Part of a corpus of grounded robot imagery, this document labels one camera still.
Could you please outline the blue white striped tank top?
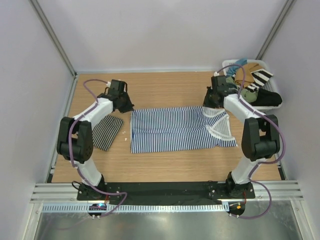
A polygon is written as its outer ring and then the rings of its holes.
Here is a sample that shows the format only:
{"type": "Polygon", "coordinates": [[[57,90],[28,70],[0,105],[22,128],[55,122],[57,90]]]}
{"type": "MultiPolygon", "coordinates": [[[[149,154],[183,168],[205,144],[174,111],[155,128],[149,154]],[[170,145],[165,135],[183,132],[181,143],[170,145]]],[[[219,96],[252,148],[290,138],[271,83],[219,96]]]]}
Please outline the blue white striped tank top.
{"type": "Polygon", "coordinates": [[[133,154],[237,147],[230,116],[204,106],[134,110],[130,117],[133,154]]]}

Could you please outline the black white striped tank top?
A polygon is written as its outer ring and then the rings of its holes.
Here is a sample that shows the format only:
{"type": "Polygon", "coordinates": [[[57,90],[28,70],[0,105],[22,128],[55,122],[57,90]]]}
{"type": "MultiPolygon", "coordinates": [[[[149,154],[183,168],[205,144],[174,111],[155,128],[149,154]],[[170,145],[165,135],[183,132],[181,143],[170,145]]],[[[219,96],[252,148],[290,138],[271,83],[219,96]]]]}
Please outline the black white striped tank top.
{"type": "Polygon", "coordinates": [[[93,146],[107,152],[124,124],[121,118],[107,115],[92,131],[93,146]]]}

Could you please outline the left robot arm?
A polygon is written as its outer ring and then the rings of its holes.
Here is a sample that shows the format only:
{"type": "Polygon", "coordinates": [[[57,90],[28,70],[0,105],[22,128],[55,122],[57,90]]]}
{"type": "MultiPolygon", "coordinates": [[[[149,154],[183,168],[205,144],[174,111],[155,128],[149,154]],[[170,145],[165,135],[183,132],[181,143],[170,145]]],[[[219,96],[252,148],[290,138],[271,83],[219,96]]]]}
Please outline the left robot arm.
{"type": "Polygon", "coordinates": [[[60,121],[56,151],[69,161],[81,177],[82,184],[93,199],[101,200],[106,192],[106,184],[92,158],[94,143],[93,129],[104,117],[119,111],[127,113],[134,110],[125,81],[113,79],[110,82],[89,79],[83,87],[93,96],[94,102],[74,117],[63,117],[60,121]],[[96,96],[88,87],[89,82],[101,82],[106,85],[103,93],[96,96]]]}

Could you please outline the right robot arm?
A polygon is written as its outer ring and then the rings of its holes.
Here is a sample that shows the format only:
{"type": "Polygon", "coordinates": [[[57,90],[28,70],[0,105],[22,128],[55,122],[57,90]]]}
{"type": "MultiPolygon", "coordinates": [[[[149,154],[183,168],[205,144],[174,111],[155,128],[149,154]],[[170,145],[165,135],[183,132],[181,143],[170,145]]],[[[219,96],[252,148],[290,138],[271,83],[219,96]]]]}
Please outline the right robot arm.
{"type": "Polygon", "coordinates": [[[243,123],[243,157],[225,181],[226,194],[231,198],[240,198],[249,191],[251,176],[259,165],[280,151],[278,118],[273,114],[266,115],[245,102],[223,75],[211,77],[203,106],[210,110],[225,109],[243,123]]]}

